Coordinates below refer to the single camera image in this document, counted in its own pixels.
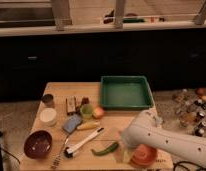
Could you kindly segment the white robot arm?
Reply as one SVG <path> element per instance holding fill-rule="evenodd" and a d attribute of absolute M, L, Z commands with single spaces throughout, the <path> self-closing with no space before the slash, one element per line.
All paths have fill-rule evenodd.
<path fill-rule="evenodd" d="M 206 168 L 206 138 L 164 130 L 158 120 L 155 112 L 141 111 L 120 133 L 124 145 L 135 148 L 145 144 Z"/>

